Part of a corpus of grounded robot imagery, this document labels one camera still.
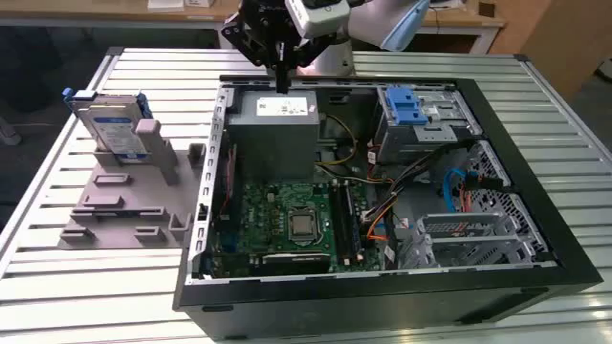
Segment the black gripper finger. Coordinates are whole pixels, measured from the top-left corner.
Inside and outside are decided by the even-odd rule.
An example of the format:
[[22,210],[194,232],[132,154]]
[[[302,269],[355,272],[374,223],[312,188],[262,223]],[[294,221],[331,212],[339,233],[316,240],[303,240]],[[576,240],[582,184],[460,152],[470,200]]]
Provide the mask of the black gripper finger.
[[266,66],[271,70],[276,79],[276,92],[283,93],[283,70],[279,66],[279,51],[275,41],[267,42],[250,33],[240,13],[234,13],[226,20],[222,36],[256,67]]
[[283,42],[283,94],[290,90],[291,72],[298,67],[307,67],[334,42],[335,34],[316,37],[303,45],[298,45],[296,40]]

